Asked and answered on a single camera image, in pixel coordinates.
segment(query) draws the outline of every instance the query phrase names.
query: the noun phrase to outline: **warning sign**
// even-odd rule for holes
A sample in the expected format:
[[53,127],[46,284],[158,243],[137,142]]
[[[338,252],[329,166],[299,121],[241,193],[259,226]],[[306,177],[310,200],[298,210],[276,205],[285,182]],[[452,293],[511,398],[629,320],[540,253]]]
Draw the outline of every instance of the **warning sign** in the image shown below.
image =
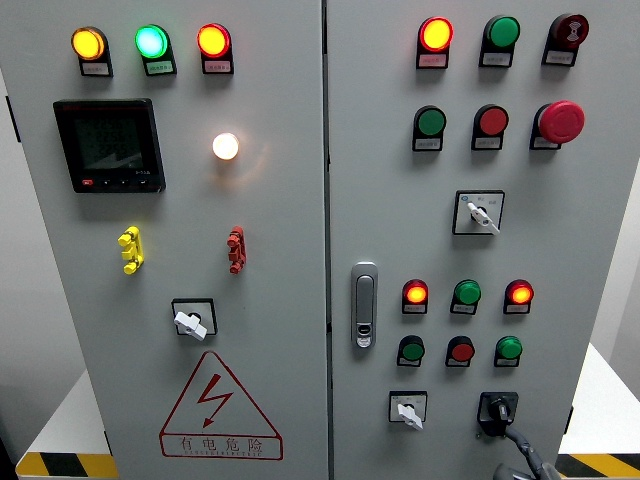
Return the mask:
[[282,437],[229,367],[205,352],[160,432],[165,457],[282,460]]

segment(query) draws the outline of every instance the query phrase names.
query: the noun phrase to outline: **white light bulb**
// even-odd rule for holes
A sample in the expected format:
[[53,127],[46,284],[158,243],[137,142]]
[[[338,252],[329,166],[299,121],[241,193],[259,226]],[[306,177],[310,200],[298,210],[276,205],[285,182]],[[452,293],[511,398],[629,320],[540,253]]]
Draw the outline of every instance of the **white light bulb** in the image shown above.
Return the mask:
[[240,142],[233,133],[221,133],[213,139],[213,153],[222,160],[231,160],[238,154]]

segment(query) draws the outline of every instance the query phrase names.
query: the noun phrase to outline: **yellow and black hazard stripe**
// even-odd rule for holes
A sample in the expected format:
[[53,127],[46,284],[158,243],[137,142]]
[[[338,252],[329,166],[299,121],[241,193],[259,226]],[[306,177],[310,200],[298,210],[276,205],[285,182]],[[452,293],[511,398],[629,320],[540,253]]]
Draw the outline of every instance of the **yellow and black hazard stripe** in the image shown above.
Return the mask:
[[558,455],[556,470],[565,478],[640,478],[640,454]]
[[118,478],[116,462],[109,454],[28,452],[16,473],[21,477]]

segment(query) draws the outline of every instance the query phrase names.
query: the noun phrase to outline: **green indicator light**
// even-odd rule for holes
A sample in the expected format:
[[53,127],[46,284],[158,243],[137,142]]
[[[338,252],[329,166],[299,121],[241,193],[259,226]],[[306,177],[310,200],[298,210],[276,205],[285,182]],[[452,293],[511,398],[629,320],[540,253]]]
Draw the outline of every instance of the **green indicator light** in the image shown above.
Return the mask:
[[456,285],[456,298],[465,305],[473,305],[480,300],[480,285],[475,280],[464,280]]
[[136,32],[136,47],[143,57],[159,58],[169,46],[167,34],[156,25],[140,27]]
[[508,359],[513,360],[522,354],[522,343],[518,337],[504,337],[498,342],[498,353]]
[[418,119],[418,128],[425,135],[437,135],[444,129],[444,114],[440,110],[426,110]]
[[424,355],[424,349],[417,343],[410,343],[402,349],[402,356],[411,362],[418,361]]
[[513,17],[500,17],[489,28],[488,36],[496,47],[509,47],[520,36],[520,24]]

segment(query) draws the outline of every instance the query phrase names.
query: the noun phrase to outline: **digital power meter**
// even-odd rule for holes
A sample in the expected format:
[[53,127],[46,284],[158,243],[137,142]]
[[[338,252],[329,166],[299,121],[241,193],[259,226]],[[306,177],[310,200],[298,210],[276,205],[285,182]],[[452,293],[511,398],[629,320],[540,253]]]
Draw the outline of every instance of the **digital power meter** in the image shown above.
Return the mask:
[[60,100],[53,110],[77,193],[164,190],[151,100]]

